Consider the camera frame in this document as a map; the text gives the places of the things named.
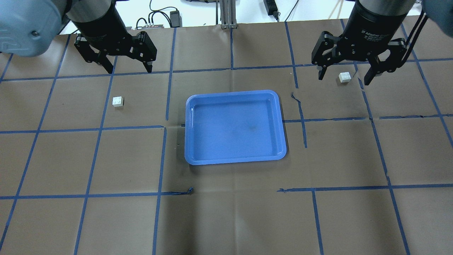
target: white lego brick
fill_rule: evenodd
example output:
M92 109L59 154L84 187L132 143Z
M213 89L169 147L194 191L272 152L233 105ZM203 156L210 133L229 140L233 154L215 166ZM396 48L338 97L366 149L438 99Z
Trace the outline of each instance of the white lego brick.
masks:
M124 98L123 97L114 97L112 100L112 105L114 107L121 107L124 105Z
M349 72L340 73L338 78L340 78L341 83L347 83L351 81L351 75L349 74Z

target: plastic tray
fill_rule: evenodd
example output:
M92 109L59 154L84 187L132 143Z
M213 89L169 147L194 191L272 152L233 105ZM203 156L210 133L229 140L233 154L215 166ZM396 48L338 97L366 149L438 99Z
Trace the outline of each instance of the plastic tray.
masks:
M277 93L259 90L189 97L184 149L191 165L283 158L286 141Z

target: cable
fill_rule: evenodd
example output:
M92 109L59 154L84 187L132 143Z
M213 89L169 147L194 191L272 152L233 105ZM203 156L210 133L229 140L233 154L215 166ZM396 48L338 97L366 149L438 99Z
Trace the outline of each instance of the cable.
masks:
M140 20L143 20L143 21L146 23L146 26L148 26L148 22L146 22L146 20L145 20L144 18L139 18L139 19L137 20L137 23L135 24L135 29L138 29L138 28L139 28L139 21L140 21Z
M406 63L407 59L409 58L409 55L412 52L412 50L414 49L415 42L417 41L417 39L420 35L420 32L422 31L423 26L425 25L426 21L428 21L428 16L425 16L423 18L423 20L420 23L420 26L417 28L417 31L414 34L414 39L412 39L412 41L410 42L409 49L407 50L406 55L404 56L403 60L401 61L400 67L402 67L404 65L404 63Z
M153 18L154 18L154 14L156 14L156 13L162 14L162 15L165 17L165 19L168 21L170 27L173 27L173 25L172 25L172 23L171 23L171 20L170 20L170 17L169 17L166 13L164 13L164 12L162 12L162 11L153 11L153 12L150 13L150 14L152 14L152 15L151 15L151 24L154 25L154 20L153 20Z
M406 46L409 45L409 41L410 41L410 39L412 38L412 36L414 35L415 28L419 26L420 21L422 20L424 14L425 14L425 12L424 12L423 10L421 10L420 16L419 16L419 18L417 19L417 22L415 23L414 27L413 27L412 30L410 31L409 37L408 37L407 40L406 40Z
M216 0L216 25L219 24L219 1Z
M341 13L341 8L343 7L343 0L341 1L341 4L340 4L340 9L338 9L338 15L337 15L337 19L340 18L340 13Z
M296 8L296 5L299 3L299 0L296 1L296 3L294 4L293 8L291 9L291 11L289 12L288 14L288 17L286 17L286 19L284 20L285 22L288 20L289 16L291 15L291 13L293 12L294 8Z
M151 2L152 2L152 1L153 1L153 0L149 0L149 9L150 9L151 11L160 11L160 10L164 10L164 9L168 9L168 8L174 8L175 10L178 10L176 7L173 7L173 6L168 6L168 7L159 9L159 10L153 10L153 9L151 9Z

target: black cable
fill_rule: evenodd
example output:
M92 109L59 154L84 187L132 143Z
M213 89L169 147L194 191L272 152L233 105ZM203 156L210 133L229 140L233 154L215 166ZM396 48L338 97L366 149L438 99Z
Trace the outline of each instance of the black cable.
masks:
M411 32L410 32L410 34L409 34L409 37L408 37L407 40L406 40L406 45L409 44L410 39L411 39L412 36L414 35L415 28L419 26L420 21L422 20L424 14L425 14L425 12L424 12L423 10L421 10L420 16L419 16L419 18L417 19L417 22L415 23L414 27L412 28L412 30L411 30Z
M168 9L168 8L174 8L175 10L178 10L176 7L173 7L173 6L168 6L168 7L159 9L159 10L153 10L153 9L151 9L151 2L152 2L152 1L153 1L153 0L149 0L149 9L150 9L151 11L160 11L160 10L164 10L164 9Z
M414 39L410 42L409 49L407 50L406 55L404 56L403 60L401 61L401 65L399 67L402 67L404 65L404 63L406 63L407 58L409 57L410 53L414 49L415 42L417 41L417 39L420 35L420 32L422 31L422 28L425 25L426 21L428 21L428 16L425 16L423 18L423 20L420 23L420 26L417 28L417 31L414 34Z
M146 22L146 20L145 20L144 18L139 18L139 19L137 20L137 23L135 24L135 29L138 29L138 28L139 28L139 21L140 21L140 20L143 20L143 21L146 23L146 26L148 26L148 22Z
M219 1L216 0L216 25L219 24Z
M168 14L166 14L166 13L160 11L160 10L157 10L157 11L152 11L152 12L150 12L150 13L148 14L148 22L149 22L150 24L154 24L154 21L153 21L152 18L150 19L149 17L150 17L151 15L154 16L155 13L161 13L161 14L164 16L164 18L165 18L168 22L170 22L170 21L169 21L169 20L170 20L170 17L168 16Z
M164 12L162 12L162 11L153 11L153 12L150 13L150 14L152 14L152 15L151 15L151 24L154 24L154 19L153 19L153 17L154 17L154 14L156 14L156 13L162 14L162 15L165 17L165 19L168 21L170 27L173 27L173 26L172 26L172 23L171 23L171 20L170 20L170 17L169 17L166 13L164 13Z
M294 10L294 8L296 8L297 3L299 3L299 0L297 0L296 3L294 4L293 8L291 9L291 11L290 11L289 14L288 14L288 17L286 17L286 19L284 20L285 22L288 20L289 16L291 15L291 13L292 13L293 10Z

